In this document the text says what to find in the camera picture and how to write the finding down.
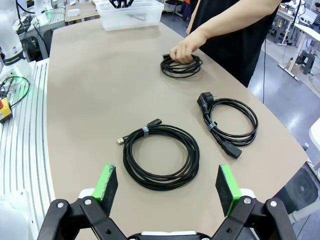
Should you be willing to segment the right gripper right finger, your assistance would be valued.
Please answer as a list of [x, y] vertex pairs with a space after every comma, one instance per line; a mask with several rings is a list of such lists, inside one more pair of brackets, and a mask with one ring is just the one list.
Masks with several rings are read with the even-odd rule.
[[225, 219], [213, 240], [235, 240], [243, 228], [252, 228], [260, 240], [297, 239], [283, 202], [274, 197], [262, 203], [241, 193], [229, 165], [219, 165], [215, 187]]

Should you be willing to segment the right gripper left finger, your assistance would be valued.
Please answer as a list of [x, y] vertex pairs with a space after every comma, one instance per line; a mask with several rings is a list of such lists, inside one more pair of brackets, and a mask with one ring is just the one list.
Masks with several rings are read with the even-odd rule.
[[81, 229], [91, 229], [98, 240], [124, 240], [125, 235], [110, 218], [118, 188], [116, 167], [106, 164], [88, 196], [69, 203], [51, 202], [38, 234], [39, 240], [74, 240]]

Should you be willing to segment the person's left hand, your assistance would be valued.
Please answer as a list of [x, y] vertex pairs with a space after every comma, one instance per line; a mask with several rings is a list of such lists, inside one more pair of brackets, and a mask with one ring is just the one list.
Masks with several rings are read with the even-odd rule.
[[181, 64], [190, 63], [193, 60], [192, 53], [201, 47], [207, 39], [207, 31], [201, 28], [197, 29], [172, 48], [169, 56], [175, 62]]

